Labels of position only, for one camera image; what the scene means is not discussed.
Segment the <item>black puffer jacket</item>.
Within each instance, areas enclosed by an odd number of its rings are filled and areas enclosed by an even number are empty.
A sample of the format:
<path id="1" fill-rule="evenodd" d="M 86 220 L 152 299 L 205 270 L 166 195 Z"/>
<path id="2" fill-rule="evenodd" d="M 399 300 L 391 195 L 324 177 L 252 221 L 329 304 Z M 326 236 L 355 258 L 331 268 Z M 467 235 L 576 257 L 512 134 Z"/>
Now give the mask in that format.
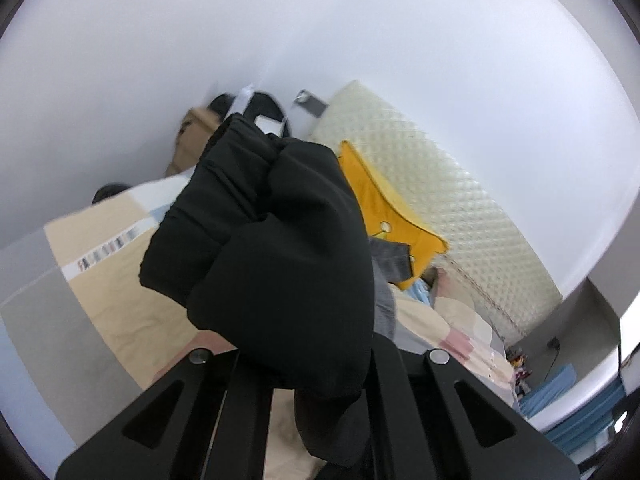
<path id="1" fill-rule="evenodd" d="M 360 459 L 374 277 L 359 205 L 329 148 L 229 116 L 152 236 L 139 280 L 238 348 L 254 378 L 293 391 L 312 456 Z"/>

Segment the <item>small cosmetic bottles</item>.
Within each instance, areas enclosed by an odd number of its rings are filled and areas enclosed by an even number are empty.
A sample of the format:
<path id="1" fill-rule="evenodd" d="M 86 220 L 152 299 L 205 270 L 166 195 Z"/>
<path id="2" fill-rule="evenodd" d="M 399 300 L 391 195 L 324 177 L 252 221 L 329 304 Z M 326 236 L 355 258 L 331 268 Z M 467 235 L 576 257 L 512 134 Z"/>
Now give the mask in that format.
<path id="1" fill-rule="evenodd" d="M 514 390 L 516 396 L 521 399 L 530 390 L 526 380 L 532 372 L 527 367 L 527 356 L 520 347 L 511 347 L 506 350 L 506 359 L 514 369 Z"/>

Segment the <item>pink white pillow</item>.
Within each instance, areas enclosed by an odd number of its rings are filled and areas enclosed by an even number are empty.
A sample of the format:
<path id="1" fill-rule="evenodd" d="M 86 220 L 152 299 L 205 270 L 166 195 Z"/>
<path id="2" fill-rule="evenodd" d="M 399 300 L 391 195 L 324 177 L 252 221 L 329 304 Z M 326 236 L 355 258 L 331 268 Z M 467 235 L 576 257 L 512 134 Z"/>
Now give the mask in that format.
<path id="1" fill-rule="evenodd" d="M 431 286 L 431 305 L 436 311 L 461 308 L 475 310 L 471 294 L 454 272 L 429 268 L 424 278 Z"/>

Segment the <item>light blue folded cloth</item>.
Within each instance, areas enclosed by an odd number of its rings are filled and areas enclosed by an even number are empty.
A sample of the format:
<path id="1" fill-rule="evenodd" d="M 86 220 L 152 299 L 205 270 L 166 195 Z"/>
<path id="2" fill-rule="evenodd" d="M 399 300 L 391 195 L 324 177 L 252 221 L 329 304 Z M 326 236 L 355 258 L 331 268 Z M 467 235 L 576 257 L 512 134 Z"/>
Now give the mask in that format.
<path id="1" fill-rule="evenodd" d="M 576 382 L 575 367 L 572 364 L 562 365 L 549 378 L 518 401 L 521 415 L 525 418 L 532 418 L 567 393 Z"/>

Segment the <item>teal blue fabric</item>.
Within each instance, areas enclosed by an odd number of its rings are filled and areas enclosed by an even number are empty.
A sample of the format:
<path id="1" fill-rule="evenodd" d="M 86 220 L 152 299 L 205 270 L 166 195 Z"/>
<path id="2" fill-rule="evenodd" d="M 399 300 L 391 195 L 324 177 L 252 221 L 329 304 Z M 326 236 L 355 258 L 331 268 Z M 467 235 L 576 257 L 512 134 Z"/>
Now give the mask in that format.
<path id="1" fill-rule="evenodd" d="M 563 453 L 570 455 L 612 425 L 615 405 L 625 396 L 623 382 L 616 377 L 582 408 L 544 435 Z"/>

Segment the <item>pastel patchwork bed quilt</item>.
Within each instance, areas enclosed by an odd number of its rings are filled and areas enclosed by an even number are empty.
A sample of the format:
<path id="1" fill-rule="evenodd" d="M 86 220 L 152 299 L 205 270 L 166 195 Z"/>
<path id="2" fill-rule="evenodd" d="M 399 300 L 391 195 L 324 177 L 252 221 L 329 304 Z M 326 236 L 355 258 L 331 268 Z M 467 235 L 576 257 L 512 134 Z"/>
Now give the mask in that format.
<path id="1" fill-rule="evenodd" d="M 198 332 L 186 310 L 138 278 L 140 264 L 166 210 L 190 179 L 180 176 L 134 186 L 105 202 L 59 218 L 1 249 L 1 415 L 17 453 L 36 478 L 53 479 L 70 454 L 93 437 L 186 352 L 232 347 Z M 230 299 L 250 299 L 244 330 L 256 315 L 276 322 L 283 300 L 310 310 L 337 292 L 321 273 L 298 276 L 276 261 L 241 263 Z M 509 408 L 517 408 L 513 370 L 497 334 L 478 314 L 480 331 L 463 336 L 454 318 L 383 282 L 397 314 L 381 315 L 396 328 L 402 350 L 421 354 L 442 342 Z M 262 336 L 274 336 L 262 323 Z M 292 391 L 277 390 L 264 479 L 311 479 L 322 460 L 303 447 L 294 425 Z"/>

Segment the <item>grey fleece garment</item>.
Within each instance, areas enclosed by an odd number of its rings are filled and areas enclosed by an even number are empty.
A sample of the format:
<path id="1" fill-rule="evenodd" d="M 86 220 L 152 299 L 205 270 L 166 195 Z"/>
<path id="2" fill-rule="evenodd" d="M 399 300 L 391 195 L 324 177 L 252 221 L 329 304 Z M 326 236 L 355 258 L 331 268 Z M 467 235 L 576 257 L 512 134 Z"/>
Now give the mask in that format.
<path id="1" fill-rule="evenodd" d="M 396 333 L 396 304 L 392 285 L 413 277 L 410 246 L 369 237 L 374 276 L 374 331 L 390 340 Z"/>

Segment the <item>cream quilted headboard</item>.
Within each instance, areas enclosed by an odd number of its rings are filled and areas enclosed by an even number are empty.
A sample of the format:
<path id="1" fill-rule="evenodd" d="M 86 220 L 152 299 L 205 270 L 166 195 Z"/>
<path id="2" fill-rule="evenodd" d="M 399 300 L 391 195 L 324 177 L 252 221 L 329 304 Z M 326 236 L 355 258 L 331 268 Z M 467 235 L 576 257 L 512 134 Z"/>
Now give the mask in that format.
<path id="1" fill-rule="evenodd" d="M 447 251 L 432 266 L 469 289 L 506 344 L 540 325 L 562 295 L 533 247 L 506 212 L 458 162 L 390 103 L 359 81 L 330 99 L 312 140 L 347 142 L 394 197 Z"/>

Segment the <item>grey bedside shelf cabinet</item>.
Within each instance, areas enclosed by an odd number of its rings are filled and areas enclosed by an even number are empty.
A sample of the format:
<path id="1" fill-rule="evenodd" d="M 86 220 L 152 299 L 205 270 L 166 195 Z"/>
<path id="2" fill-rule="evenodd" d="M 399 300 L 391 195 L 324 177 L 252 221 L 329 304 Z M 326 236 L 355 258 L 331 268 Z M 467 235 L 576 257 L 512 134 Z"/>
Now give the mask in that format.
<path id="1" fill-rule="evenodd" d="M 620 344 L 620 317 L 586 278 L 516 346 L 525 354 L 529 388 L 570 364 L 580 382 Z"/>

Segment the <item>yellow embroidered pillow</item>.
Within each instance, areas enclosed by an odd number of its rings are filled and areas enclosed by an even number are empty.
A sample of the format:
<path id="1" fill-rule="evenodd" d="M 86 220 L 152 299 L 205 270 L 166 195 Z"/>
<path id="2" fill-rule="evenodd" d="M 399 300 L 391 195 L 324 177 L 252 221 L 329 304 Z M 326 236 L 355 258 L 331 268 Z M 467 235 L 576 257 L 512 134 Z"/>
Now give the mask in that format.
<path id="1" fill-rule="evenodd" d="M 447 241 L 409 207 L 382 172 L 351 143 L 340 143 L 337 159 L 355 193 L 367 233 L 379 240 L 409 246 L 410 275 L 397 284 L 401 290 L 408 289 L 437 255 L 448 252 Z"/>

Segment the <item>brown cardboard box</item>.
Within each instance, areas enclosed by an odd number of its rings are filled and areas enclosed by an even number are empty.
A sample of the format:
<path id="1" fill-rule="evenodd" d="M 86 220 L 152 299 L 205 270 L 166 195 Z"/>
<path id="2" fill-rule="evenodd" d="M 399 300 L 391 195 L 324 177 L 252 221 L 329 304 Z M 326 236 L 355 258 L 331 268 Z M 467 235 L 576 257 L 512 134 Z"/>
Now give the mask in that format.
<path id="1" fill-rule="evenodd" d="M 194 167 L 204 148 L 220 126 L 220 117 L 206 107 L 191 108 L 183 117 L 175 140 L 175 151 L 166 169 L 165 176 L 181 174 Z"/>

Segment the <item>black bag on box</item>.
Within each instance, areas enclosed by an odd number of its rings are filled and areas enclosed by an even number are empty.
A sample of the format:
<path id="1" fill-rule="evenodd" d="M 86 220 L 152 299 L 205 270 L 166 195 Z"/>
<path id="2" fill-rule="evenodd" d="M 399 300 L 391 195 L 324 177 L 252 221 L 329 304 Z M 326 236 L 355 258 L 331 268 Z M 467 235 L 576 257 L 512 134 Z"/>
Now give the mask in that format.
<path id="1" fill-rule="evenodd" d="M 220 118 L 226 118 L 235 104 L 243 105 L 241 113 L 262 130 L 263 133 L 273 133 L 285 139 L 291 136 L 288 121 L 280 104 L 265 92 L 254 92 L 250 98 L 223 93 L 216 96 L 207 108 Z"/>

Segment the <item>grey wall socket plate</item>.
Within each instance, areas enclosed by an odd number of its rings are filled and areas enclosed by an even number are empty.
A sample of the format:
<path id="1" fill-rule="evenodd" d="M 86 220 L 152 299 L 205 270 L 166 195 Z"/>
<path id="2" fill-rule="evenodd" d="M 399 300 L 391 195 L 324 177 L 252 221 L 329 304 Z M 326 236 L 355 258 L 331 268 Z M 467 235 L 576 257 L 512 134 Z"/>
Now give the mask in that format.
<path id="1" fill-rule="evenodd" d="M 329 104 L 308 90 L 300 90 L 294 103 L 313 118 L 320 118 Z"/>

